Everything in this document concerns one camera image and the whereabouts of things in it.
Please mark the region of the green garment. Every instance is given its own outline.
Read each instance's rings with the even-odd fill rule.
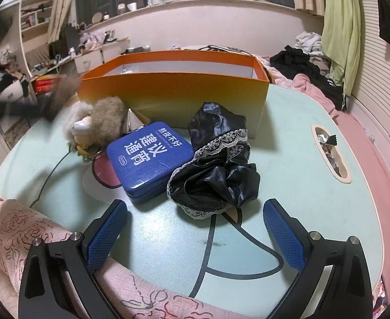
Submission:
[[[359,0],[326,0],[322,52],[332,60],[330,78],[350,95],[360,58]]]

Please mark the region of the window sill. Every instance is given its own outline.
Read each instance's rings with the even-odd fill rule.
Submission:
[[[160,10],[169,10],[169,9],[199,6],[199,5],[210,5],[210,6],[221,5],[221,6],[235,6],[235,7],[251,7],[251,8],[259,8],[259,9],[269,9],[269,10],[272,9],[272,10],[276,10],[277,12],[300,15],[300,16],[302,15],[304,17],[308,16],[316,20],[317,19],[323,20],[322,16],[312,15],[303,10],[296,10],[294,8],[277,5],[263,0],[167,0],[165,3],[159,5],[140,8],[132,12],[123,13],[121,15],[117,15],[115,17],[109,18],[98,24],[88,27],[86,30],[83,31],[83,33],[94,32],[100,28],[114,24],[118,21],[130,19],[138,15],[143,15],[143,14],[156,12]]]

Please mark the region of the blue tin box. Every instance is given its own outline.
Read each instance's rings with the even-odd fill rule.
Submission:
[[[171,127],[154,122],[109,144],[107,154],[127,195],[140,204],[165,191],[174,169],[194,152]]]

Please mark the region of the open cardboard box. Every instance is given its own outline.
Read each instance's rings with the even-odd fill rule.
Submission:
[[[215,51],[155,51],[119,56],[82,76],[79,97],[108,96],[152,121],[187,128],[204,102],[217,102],[247,119],[255,138],[269,81],[253,56]]]

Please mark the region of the brown fur pompom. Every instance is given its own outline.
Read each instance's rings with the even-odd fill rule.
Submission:
[[[118,97],[99,100],[94,105],[91,127],[95,143],[105,147],[121,137],[121,125],[126,108]]]

